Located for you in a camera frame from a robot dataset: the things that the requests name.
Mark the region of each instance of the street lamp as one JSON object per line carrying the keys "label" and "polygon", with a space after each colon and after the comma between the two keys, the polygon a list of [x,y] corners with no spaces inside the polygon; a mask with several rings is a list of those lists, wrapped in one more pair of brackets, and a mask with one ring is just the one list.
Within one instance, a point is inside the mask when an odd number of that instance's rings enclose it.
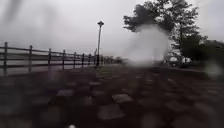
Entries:
{"label": "street lamp", "polygon": [[99,28],[99,37],[98,37],[98,49],[97,49],[97,62],[96,62],[96,67],[99,66],[100,64],[100,37],[101,37],[101,28],[104,25],[104,23],[102,21],[97,23],[100,28]]}

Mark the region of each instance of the wooden fence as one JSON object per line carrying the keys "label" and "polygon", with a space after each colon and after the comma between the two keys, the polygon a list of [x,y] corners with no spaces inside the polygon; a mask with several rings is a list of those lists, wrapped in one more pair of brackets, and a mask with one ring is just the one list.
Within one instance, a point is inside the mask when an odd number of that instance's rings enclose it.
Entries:
{"label": "wooden fence", "polygon": [[[81,66],[83,68],[85,65],[90,66],[96,63],[96,55],[77,54],[76,52],[69,54],[65,50],[63,52],[53,52],[51,49],[48,51],[37,50],[32,45],[27,49],[15,48],[9,47],[8,43],[5,42],[4,46],[0,46],[0,51],[0,61],[3,62],[0,69],[3,69],[4,76],[7,76],[7,69],[9,68],[28,68],[28,73],[31,73],[33,67],[48,67],[48,71],[51,71],[52,66],[62,66],[62,70],[64,70],[65,66],[73,66],[73,68]],[[17,64],[17,61],[27,61],[28,64]],[[45,61],[47,63],[33,64],[34,61]],[[100,56],[101,65],[112,64],[113,62],[112,58]]]}

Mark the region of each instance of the tree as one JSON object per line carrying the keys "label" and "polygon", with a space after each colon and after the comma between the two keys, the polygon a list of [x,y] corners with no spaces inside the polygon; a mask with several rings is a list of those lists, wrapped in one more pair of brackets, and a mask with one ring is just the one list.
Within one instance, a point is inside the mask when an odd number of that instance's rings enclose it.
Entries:
{"label": "tree", "polygon": [[137,32],[137,27],[144,24],[156,24],[166,31],[171,32],[174,28],[172,17],[167,13],[165,5],[169,0],[147,1],[143,5],[136,5],[133,16],[124,16],[124,28]]}
{"label": "tree", "polygon": [[179,49],[182,56],[194,58],[191,52],[196,50],[195,46],[203,39],[198,32],[199,27],[195,25],[197,9],[185,0],[148,1],[136,5],[133,16],[124,16],[124,28],[137,32],[137,27],[141,25],[158,25],[171,33],[174,49]]}

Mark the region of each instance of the ground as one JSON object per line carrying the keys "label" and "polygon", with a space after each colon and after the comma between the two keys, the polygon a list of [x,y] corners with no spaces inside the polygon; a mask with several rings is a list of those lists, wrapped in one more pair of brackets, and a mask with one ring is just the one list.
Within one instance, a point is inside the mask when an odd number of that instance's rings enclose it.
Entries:
{"label": "ground", "polygon": [[103,67],[0,82],[0,128],[224,126],[223,83],[199,72]]}

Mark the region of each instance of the overcast sky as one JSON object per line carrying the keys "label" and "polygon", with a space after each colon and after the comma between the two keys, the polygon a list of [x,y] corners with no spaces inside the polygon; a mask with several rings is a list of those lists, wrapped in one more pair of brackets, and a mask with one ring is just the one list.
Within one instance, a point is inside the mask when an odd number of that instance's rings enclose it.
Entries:
{"label": "overcast sky", "polygon": [[[67,49],[94,52],[97,46],[98,25],[102,20],[101,50],[107,55],[122,55],[135,34],[123,29],[123,16],[132,15],[136,4],[144,0],[0,0],[0,41],[36,48]],[[197,24],[203,35],[224,40],[224,1],[188,0],[200,7]]]}

